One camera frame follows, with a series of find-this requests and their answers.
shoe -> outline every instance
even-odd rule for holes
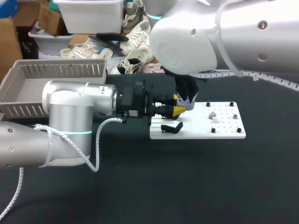
[[[144,20],[149,20],[149,18],[148,18],[148,15],[146,14],[145,6],[143,5],[143,7],[142,7],[141,21],[144,21]]]
[[[112,50],[105,48],[100,54],[97,54],[97,50],[93,48],[80,48],[78,46],[72,49],[62,49],[60,55],[65,59],[85,59],[85,58],[109,58],[113,54]]]
[[[129,41],[121,42],[120,48],[122,48],[122,53],[125,56],[139,47],[143,41],[144,33],[150,33],[150,22],[146,20],[138,23],[134,29],[126,35],[126,37],[129,38]]]
[[[103,47],[104,44],[96,41],[92,38],[88,38],[84,43],[79,43],[79,44],[75,44],[73,47],[79,47],[79,48],[83,48],[83,49],[94,49],[94,50],[99,50],[100,47]]]
[[[141,73],[165,73],[160,63],[149,63],[142,66]]]
[[[150,47],[150,35],[149,34],[143,33],[142,42],[140,43],[140,45],[137,49],[146,49],[148,51],[149,58],[145,62],[145,64],[148,64],[148,63],[152,62],[155,59],[154,52]]]
[[[140,23],[143,2],[142,0],[133,0],[133,2],[126,2],[126,15],[122,20],[122,31],[128,34],[138,23]]]
[[[149,58],[147,49],[133,50],[110,74],[134,74]]]

white cable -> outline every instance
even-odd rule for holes
[[[43,165],[39,166],[41,168],[46,167],[49,164],[49,162],[51,160],[51,157],[52,157],[52,151],[53,151],[53,147],[52,147],[53,146],[53,144],[52,144],[52,139],[53,139],[52,131],[50,130],[49,127],[47,127],[46,130],[48,132],[48,137],[49,137],[48,155],[47,155],[46,162]]]
[[[38,125],[36,126],[34,129],[36,130],[47,130],[47,132],[49,133],[49,130],[55,134],[57,134],[59,137],[61,137],[63,140],[65,140],[70,146],[72,146],[78,153],[79,155],[82,157],[82,159],[86,162],[86,164],[90,167],[90,169],[93,172],[97,172],[99,170],[99,166],[100,166],[100,132],[102,130],[102,128],[104,127],[105,124],[110,123],[110,122],[120,122],[122,123],[122,119],[120,118],[110,118],[105,120],[103,123],[101,123],[101,125],[99,126],[98,130],[97,130],[97,135],[96,135],[96,148],[95,148],[95,154],[96,154],[96,165],[95,167],[91,164],[91,162],[88,160],[88,158],[83,154],[83,152],[75,145],[75,143],[72,142],[72,140],[70,140],[67,135],[63,134],[62,132],[56,130],[55,128],[49,127],[49,126],[44,126],[44,125]],[[51,155],[51,145],[52,145],[52,134],[49,134],[49,152],[48,155]],[[6,207],[6,209],[2,212],[2,214],[0,215],[0,221],[1,219],[8,213],[8,211],[11,209],[11,207],[13,206],[14,202],[17,200],[17,197],[21,191],[21,187],[22,187],[22,183],[23,183],[23,175],[24,175],[24,168],[20,168],[20,175],[19,175],[19,182],[18,182],[18,187],[17,190],[15,191],[14,197],[13,199],[10,201],[10,203],[8,204],[8,206]]]
[[[101,123],[101,125],[99,126],[98,130],[97,130],[97,135],[96,135],[96,148],[95,148],[95,155],[96,155],[96,165],[95,167],[93,166],[93,164],[88,160],[88,158],[83,154],[83,152],[76,146],[76,144],[69,139],[69,137],[67,137],[67,135],[63,134],[62,132],[56,130],[53,127],[48,127],[48,126],[37,126],[35,127],[36,130],[46,130],[47,128],[49,128],[53,133],[55,133],[56,135],[58,135],[60,138],[62,138],[63,140],[65,140],[71,147],[73,147],[81,156],[81,158],[86,162],[86,164],[89,166],[89,168],[93,171],[93,172],[97,172],[99,170],[99,166],[100,166],[100,147],[99,147],[99,141],[100,141],[100,132],[103,128],[103,126],[107,123],[110,122],[122,122],[122,119],[120,118],[110,118],[105,120],[103,123]]]
[[[19,182],[18,182],[18,187],[17,190],[15,191],[14,197],[13,199],[10,201],[10,203],[8,204],[8,206],[6,207],[6,209],[2,212],[2,214],[0,215],[0,221],[1,219],[3,219],[3,217],[8,213],[8,211],[11,209],[11,207],[13,206],[14,202],[17,200],[17,197],[21,191],[21,187],[22,187],[22,183],[23,183],[23,175],[24,175],[24,168],[21,167],[20,168],[20,175],[19,175]]]
[[[221,29],[220,29],[220,20],[221,20],[221,15],[222,15],[222,11],[225,8],[225,6],[228,4],[229,2],[225,2],[223,3],[216,12],[216,16],[215,16],[215,39],[216,39],[216,44],[218,47],[218,50],[225,62],[225,64],[229,67],[229,69],[231,69],[234,74],[238,77],[242,77],[244,76],[241,71],[239,71],[234,63],[232,62],[232,60],[229,58],[228,53],[226,52],[225,48],[224,48],[224,44],[222,42],[222,36],[221,36]]]
[[[284,86],[288,89],[299,91],[299,85],[297,83],[290,82],[288,80],[278,78],[276,76],[268,75],[262,72],[256,72],[256,71],[240,71],[242,75],[249,76],[253,78],[262,79],[271,83],[275,83],[281,86]],[[222,77],[229,77],[229,76],[235,76],[235,74],[232,71],[215,71],[215,72],[209,72],[209,73],[193,73],[190,76],[196,77],[196,78],[222,78]]]

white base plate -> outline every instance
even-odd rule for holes
[[[157,115],[152,118],[150,127],[151,139],[244,139],[246,132],[239,113],[238,105],[229,106],[230,102],[210,102],[210,107],[206,102],[195,103],[191,111],[182,113],[177,120],[162,119]],[[217,116],[209,119],[209,114],[214,111]],[[161,125],[176,127],[179,122],[183,122],[183,127],[177,134],[165,133],[161,130]]]

gray basket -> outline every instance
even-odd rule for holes
[[[42,93],[51,80],[103,84],[105,59],[19,60],[0,86],[0,120],[6,118],[45,118]]]

black tabletop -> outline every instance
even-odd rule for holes
[[[174,79],[161,74],[110,76],[107,83],[122,89],[136,78],[156,93],[174,93]],[[198,85],[197,101],[238,103],[246,139],[151,140],[146,119],[111,123],[100,137],[99,172],[26,168],[2,223],[299,223],[299,93],[247,77]],[[2,211],[18,170],[1,170],[0,180]]]

